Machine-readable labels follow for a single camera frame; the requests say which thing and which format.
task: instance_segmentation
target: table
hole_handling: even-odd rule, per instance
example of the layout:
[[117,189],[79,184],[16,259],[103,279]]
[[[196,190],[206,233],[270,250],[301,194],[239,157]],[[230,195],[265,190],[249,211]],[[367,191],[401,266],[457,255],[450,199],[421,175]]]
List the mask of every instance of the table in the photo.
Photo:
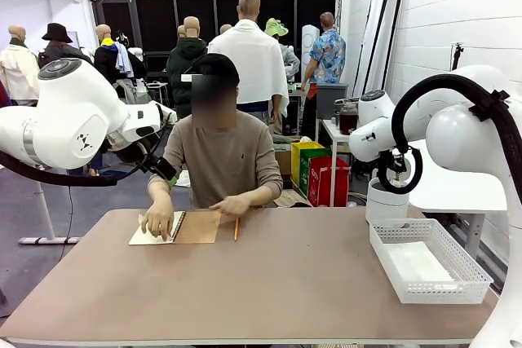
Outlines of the table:
[[[485,214],[507,210],[500,180],[490,174],[463,173],[438,166],[427,151],[426,140],[409,145],[418,148],[422,154],[422,177],[409,194],[409,203],[423,212],[466,214],[470,223],[466,251],[476,258]],[[406,160],[413,173],[415,163],[412,156],[406,155]]]
[[[159,82],[159,81],[151,81],[149,83],[145,83],[146,87],[149,89],[149,90],[155,90],[155,89],[158,89],[159,92],[160,92],[160,104],[162,105],[165,105],[165,106],[169,106],[169,99],[168,99],[168,93],[167,93],[167,85],[168,83],[163,83],[163,82]],[[166,95],[166,103],[165,101],[163,100],[163,94],[161,93],[162,90],[165,90],[165,95]]]
[[332,180],[330,184],[330,207],[334,205],[335,196],[335,169],[337,164],[337,144],[348,143],[350,136],[347,134],[341,134],[339,128],[332,123],[331,120],[320,120],[316,119],[316,142],[319,141],[319,126],[323,125],[326,128],[326,132],[332,139]]
[[304,100],[307,98],[307,92],[301,91],[300,88],[294,89],[294,85],[288,85],[288,98],[297,98],[299,100],[299,106],[297,111],[297,135],[299,136],[301,110],[303,109]]
[[234,219],[223,218],[215,244],[129,246],[139,212],[105,214],[0,337],[71,346],[466,344],[497,301],[489,291],[476,306],[402,305],[363,207],[259,209],[241,220],[237,242]]

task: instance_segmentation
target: glass jar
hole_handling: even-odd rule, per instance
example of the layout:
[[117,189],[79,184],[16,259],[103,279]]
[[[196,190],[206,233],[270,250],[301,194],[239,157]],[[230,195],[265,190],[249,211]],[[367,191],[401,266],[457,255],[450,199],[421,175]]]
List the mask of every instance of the glass jar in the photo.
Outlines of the glass jar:
[[350,134],[357,128],[357,102],[346,102],[339,112],[339,131]]

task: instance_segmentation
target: beige sweater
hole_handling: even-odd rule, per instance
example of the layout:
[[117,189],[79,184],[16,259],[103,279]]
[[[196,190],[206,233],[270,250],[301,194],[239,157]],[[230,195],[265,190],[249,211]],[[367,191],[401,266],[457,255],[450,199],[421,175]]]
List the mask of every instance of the beige sweater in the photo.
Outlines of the beige sweater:
[[[194,128],[192,116],[185,117],[170,133],[163,157],[176,177],[187,165],[193,208],[208,208],[262,185],[276,199],[283,188],[268,127],[243,112],[237,112],[236,127],[227,130]],[[149,184],[156,181],[163,179],[153,175]]]

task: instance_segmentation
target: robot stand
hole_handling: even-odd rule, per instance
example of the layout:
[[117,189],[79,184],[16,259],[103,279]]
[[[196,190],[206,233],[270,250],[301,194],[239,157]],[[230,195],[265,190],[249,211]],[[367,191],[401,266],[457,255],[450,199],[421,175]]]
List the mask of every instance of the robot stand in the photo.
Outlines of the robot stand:
[[40,216],[42,218],[43,224],[46,227],[47,236],[38,237],[38,238],[30,238],[23,237],[18,240],[19,244],[77,244],[81,237],[73,236],[73,237],[57,237],[55,236],[55,231],[52,227],[51,216],[49,215],[49,209],[47,208],[46,197],[43,194],[42,185],[39,182],[36,182],[37,189],[35,191],[35,195],[38,196],[39,204],[40,204]]

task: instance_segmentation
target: mannequin head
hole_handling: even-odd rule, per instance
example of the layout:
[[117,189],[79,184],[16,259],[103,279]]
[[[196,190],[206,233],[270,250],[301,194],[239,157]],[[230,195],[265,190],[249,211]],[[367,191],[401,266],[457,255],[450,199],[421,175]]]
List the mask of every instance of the mannequin head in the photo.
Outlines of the mannequin head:
[[237,15],[240,20],[258,19],[259,8],[261,7],[261,0],[239,0],[237,5]]
[[198,38],[199,37],[199,19],[195,16],[188,16],[183,21],[185,27],[185,35],[187,37]]
[[111,38],[111,28],[106,24],[99,24],[96,26],[96,36],[98,40],[102,42],[105,38]]
[[223,34],[231,28],[232,28],[231,24],[224,24],[223,26],[221,26],[221,28],[219,28],[219,34]]
[[12,38],[18,38],[20,41],[25,42],[25,29],[21,26],[9,26],[8,31]]
[[335,19],[331,12],[323,12],[321,14],[321,27],[324,31],[333,29],[335,26]]
[[185,27],[182,24],[178,27],[178,37],[179,38],[187,37],[185,35]]

